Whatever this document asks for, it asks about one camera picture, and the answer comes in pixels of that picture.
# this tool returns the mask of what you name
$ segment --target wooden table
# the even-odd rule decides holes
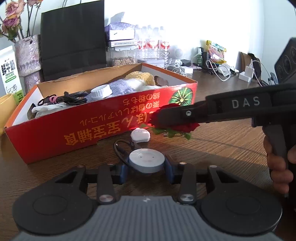
[[[196,101],[206,95],[245,89],[248,84],[237,77],[226,82],[216,76],[195,71],[198,81]],[[96,168],[107,162],[117,162],[112,144],[117,139],[128,139],[130,133],[101,140],[97,145],[26,165],[14,150],[6,135],[1,138],[0,156],[0,240],[9,240],[18,233],[12,218],[12,204],[24,192],[50,180],[69,168],[82,164]],[[266,154],[263,149],[261,128],[251,128],[251,120],[236,120],[222,123],[202,124],[187,141],[183,137],[169,139],[152,135],[148,147],[169,153],[176,161],[186,161],[197,168],[215,164],[245,180],[274,193]],[[198,195],[206,195],[204,185],[198,185]],[[147,178],[131,178],[126,184],[116,187],[121,195],[176,195],[177,185],[171,186],[161,173]],[[95,197],[96,186],[89,185],[88,195]],[[284,240],[296,240],[295,217],[291,210],[284,209],[276,234]]]

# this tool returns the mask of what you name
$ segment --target metal bolt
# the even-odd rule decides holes
[[[190,110],[186,111],[186,115],[191,116],[191,111]]]
[[[192,202],[194,200],[194,196],[192,194],[182,194],[180,199],[183,202]]]
[[[113,199],[114,199],[114,197],[111,195],[108,195],[108,194],[104,194],[99,197],[99,200],[101,202],[111,202],[111,201],[113,201]]]

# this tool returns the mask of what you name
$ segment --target finger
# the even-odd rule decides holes
[[[275,171],[284,171],[286,170],[286,162],[284,158],[276,156],[273,153],[268,154],[267,156],[267,165],[270,169]]]
[[[296,164],[296,145],[288,151],[289,162]]]
[[[267,154],[272,153],[272,146],[269,143],[267,136],[264,137],[263,147],[264,147],[264,149],[265,149],[265,151],[266,151]]]
[[[290,170],[284,170],[283,172],[272,171],[270,177],[275,183],[290,183],[293,181],[293,173]]]
[[[289,185],[285,183],[274,183],[274,189],[281,194],[286,194],[289,192]]]

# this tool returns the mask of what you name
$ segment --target wall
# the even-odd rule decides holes
[[[261,62],[269,73],[275,73],[275,63],[289,39],[296,36],[296,15],[293,5],[287,0],[263,0],[263,5],[265,19]],[[268,80],[263,67],[262,79]]]
[[[77,3],[79,0],[68,0],[67,6]],[[191,59],[196,54],[196,47],[206,40],[227,49],[225,59],[231,66],[236,64],[239,51],[252,52],[259,58],[262,56],[263,0],[211,0],[210,3],[205,0],[183,0],[164,5],[160,5],[159,0],[150,0],[142,8],[140,3],[138,0],[105,0],[105,23],[108,24],[115,14],[125,12],[125,22],[164,26],[171,44],[181,47],[186,59]],[[44,0],[40,10],[46,12],[61,6],[62,0]],[[4,13],[4,5],[0,6],[0,13]],[[27,24],[26,15],[26,12],[22,15],[23,26]],[[36,34],[40,32],[40,18],[39,13]],[[10,44],[5,38],[0,39],[0,49]]]

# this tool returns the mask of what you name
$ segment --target yellow plush fabric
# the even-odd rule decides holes
[[[135,71],[128,74],[125,80],[129,79],[137,79],[137,80],[144,80],[146,85],[155,85],[154,76],[150,73],[143,73],[141,71]]]

